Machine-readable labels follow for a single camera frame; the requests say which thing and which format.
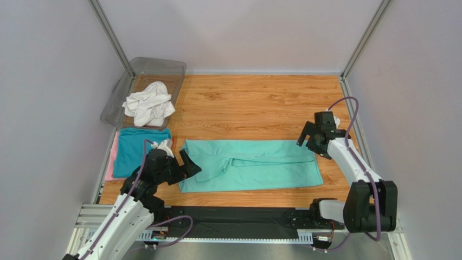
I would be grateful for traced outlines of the teal green t shirt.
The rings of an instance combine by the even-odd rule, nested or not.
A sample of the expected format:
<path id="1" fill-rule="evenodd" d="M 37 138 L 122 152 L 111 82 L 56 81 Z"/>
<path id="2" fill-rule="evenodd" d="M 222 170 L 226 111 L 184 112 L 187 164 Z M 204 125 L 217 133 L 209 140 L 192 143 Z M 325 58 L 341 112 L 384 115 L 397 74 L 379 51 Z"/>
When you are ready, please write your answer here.
<path id="1" fill-rule="evenodd" d="M 202 170 L 179 184 L 182 193 L 289 189 L 323 185 L 316 156 L 294 140 L 186 140 Z"/>

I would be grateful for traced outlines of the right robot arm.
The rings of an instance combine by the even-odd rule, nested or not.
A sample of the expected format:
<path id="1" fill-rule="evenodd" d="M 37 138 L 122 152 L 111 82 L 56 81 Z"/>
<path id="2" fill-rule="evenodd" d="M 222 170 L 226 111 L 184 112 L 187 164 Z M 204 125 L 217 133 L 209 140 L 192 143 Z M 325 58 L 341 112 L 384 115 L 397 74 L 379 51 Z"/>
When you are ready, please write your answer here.
<path id="1" fill-rule="evenodd" d="M 362 158 L 350 134 L 338 129 L 331 111 L 315 113 L 306 122 L 298 146 L 333 160 L 350 185 L 345 202 L 333 198 L 314 199 L 313 216 L 344 224 L 351 233 L 392 232 L 397 221 L 397 185 L 383 180 Z"/>

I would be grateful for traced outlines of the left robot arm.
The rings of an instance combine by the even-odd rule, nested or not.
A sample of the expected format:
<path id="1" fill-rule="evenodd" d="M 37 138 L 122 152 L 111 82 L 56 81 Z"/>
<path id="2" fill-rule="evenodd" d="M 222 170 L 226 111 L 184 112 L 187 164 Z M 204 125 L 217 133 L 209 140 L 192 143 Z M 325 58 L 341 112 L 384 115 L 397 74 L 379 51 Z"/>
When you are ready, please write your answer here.
<path id="1" fill-rule="evenodd" d="M 124 181 L 120 195 L 94 235 L 76 253 L 65 254 L 64 259 L 122 259 L 144 230 L 183 219 L 167 217 L 165 202 L 155 197 L 160 184 L 177 184 L 202 171 L 186 151 L 180 150 L 179 154 L 182 165 L 163 149 L 145 151 L 141 165 Z"/>

